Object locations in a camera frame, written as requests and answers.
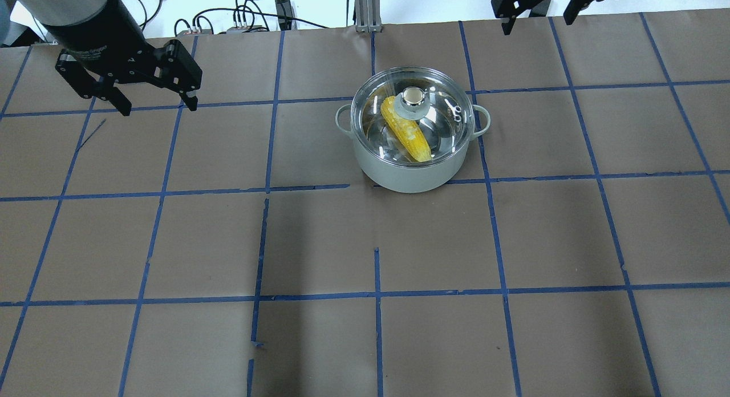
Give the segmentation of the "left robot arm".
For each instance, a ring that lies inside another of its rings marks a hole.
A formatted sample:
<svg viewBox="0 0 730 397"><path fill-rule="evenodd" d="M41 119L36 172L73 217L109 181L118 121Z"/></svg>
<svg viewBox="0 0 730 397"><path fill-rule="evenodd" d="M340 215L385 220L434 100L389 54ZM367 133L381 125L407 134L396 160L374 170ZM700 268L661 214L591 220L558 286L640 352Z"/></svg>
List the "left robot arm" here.
<svg viewBox="0 0 730 397"><path fill-rule="evenodd" d="M285 10L287 4L277 0L274 5L276 13L249 10L253 0L239 2L235 7L206 8L194 15L198 28L199 18L205 18L210 12L241 13L248 11L258 17L268 17L280 23L279 30L270 33L279 33L284 38L289 31L295 35L294 26L311 26L317 30L337 30L331 25L310 21ZM107 102L123 116L129 116L133 104L118 85L148 84L174 92L179 96L177 108L185 107L190 111L198 109L196 91L204 84L204 73L201 66L193 59L193 55L184 46L183 42L172 39L156 48L144 38L143 26L149 24L152 18L146 18L138 23L133 18L122 0L17 0L29 13L43 25L45 30L60 44L62 51L55 65L57 72L75 92L84 99L97 99ZM378 0L355 0L353 26L347 26L345 31L354 31L365 36L365 42L370 48L372 66L380 60L379 55L385 55L385 49L396 49L396 44L378 47L378 36L388 37L397 31L403 31L405 26L384 26L380 23L380 2ZM456 53L456 49L448 49L445 31L438 35L425 31L418 35L418 39L403 38L404 51L415 53L413 43L422 43L424 50L430 48L436 54L449 55Z"/></svg>

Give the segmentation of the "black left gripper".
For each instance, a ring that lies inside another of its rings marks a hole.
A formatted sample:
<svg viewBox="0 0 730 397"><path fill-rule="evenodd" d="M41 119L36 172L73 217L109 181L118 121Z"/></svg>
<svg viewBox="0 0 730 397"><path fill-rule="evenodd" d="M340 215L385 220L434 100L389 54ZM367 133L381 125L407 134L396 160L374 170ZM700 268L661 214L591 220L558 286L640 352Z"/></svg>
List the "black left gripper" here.
<svg viewBox="0 0 730 397"><path fill-rule="evenodd" d="M131 102L117 85L149 83L174 91L188 110L198 110L202 69L180 40L156 48L136 26L118 31L67 28L58 40L63 48L55 69L82 98L107 101L127 117Z"/></svg>

